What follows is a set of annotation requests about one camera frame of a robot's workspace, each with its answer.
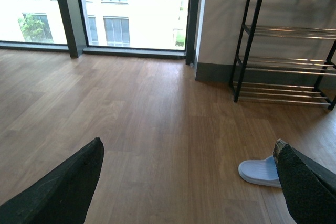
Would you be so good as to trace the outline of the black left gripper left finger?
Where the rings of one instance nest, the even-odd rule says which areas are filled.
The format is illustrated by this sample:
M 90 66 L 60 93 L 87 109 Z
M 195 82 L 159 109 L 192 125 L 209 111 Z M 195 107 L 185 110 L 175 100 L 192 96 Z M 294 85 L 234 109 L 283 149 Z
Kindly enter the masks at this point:
M 104 147 L 96 137 L 1 205 L 1 223 L 84 223 L 98 184 Z

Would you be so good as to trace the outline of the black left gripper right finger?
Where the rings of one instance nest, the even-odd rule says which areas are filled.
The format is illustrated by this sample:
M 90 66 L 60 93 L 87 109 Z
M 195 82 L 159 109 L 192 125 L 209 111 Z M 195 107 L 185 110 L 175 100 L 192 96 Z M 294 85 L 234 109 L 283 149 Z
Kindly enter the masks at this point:
M 278 139 L 273 150 L 277 174 L 296 223 L 335 223 L 335 173 Z

